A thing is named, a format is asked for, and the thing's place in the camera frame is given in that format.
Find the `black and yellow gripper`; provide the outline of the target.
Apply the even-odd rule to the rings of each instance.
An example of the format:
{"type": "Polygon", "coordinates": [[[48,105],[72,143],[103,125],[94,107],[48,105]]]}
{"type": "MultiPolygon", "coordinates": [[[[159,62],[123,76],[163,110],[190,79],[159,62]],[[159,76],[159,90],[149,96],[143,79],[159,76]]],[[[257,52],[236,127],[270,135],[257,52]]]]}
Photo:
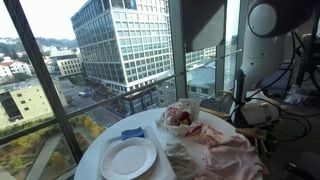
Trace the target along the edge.
{"type": "Polygon", "coordinates": [[[269,131],[261,128],[237,128],[236,132],[245,136],[259,155],[270,157],[279,145],[279,141],[269,131]]]}

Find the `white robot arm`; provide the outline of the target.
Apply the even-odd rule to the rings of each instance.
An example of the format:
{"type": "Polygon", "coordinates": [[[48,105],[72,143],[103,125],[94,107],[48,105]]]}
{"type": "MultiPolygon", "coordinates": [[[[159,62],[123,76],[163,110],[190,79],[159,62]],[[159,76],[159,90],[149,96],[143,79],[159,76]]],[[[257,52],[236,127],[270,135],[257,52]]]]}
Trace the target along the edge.
{"type": "Polygon", "coordinates": [[[274,100],[253,86],[275,73],[284,61],[286,35],[307,22],[319,0],[255,0],[247,14],[243,60],[234,79],[230,121],[236,128],[280,118],[274,100]]]}

